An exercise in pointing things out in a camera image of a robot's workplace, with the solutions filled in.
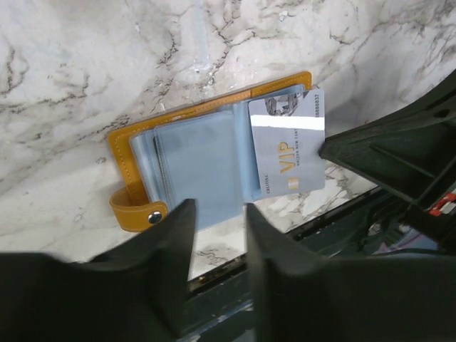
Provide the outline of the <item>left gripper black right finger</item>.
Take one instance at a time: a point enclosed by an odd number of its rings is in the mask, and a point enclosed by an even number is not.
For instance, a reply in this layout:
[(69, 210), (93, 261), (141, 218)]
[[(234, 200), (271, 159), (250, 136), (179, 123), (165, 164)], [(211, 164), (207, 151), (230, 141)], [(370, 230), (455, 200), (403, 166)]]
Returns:
[(246, 210), (258, 341), (453, 341), (451, 256), (326, 258)]

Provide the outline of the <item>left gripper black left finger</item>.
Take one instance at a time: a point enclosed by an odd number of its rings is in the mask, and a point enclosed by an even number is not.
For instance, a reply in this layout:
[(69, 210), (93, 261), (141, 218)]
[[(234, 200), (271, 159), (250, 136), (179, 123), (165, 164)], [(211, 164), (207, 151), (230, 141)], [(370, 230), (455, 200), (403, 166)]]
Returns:
[(1, 255), (3, 341), (176, 341), (183, 334), (196, 204), (85, 263)]

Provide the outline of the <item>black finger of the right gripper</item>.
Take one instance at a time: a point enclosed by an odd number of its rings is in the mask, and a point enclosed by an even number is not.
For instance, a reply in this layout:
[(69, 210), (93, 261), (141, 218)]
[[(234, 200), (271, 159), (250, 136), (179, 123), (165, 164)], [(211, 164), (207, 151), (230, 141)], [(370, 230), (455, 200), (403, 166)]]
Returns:
[(455, 215), (431, 210), (455, 190), (455, 74), (410, 105), (331, 136), (319, 155), (410, 205), (406, 222), (455, 245)]

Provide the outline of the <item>silver VIP credit card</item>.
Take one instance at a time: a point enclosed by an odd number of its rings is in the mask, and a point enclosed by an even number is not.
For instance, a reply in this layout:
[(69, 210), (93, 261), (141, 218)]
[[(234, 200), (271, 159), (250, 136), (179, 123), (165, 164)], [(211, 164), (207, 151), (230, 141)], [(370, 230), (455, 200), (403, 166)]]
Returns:
[(261, 197), (320, 190), (325, 165), (318, 154), (325, 140), (321, 89), (269, 95), (248, 104)]

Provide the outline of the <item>mustard yellow card holder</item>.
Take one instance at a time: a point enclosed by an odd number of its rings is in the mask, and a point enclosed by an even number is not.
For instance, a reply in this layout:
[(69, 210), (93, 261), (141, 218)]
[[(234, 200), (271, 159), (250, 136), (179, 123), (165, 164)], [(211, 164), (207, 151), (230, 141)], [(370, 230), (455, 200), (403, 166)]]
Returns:
[(112, 131), (108, 144), (125, 183), (110, 198), (120, 227), (144, 231), (191, 198), (204, 229), (265, 199), (248, 104), (311, 86), (304, 71)]

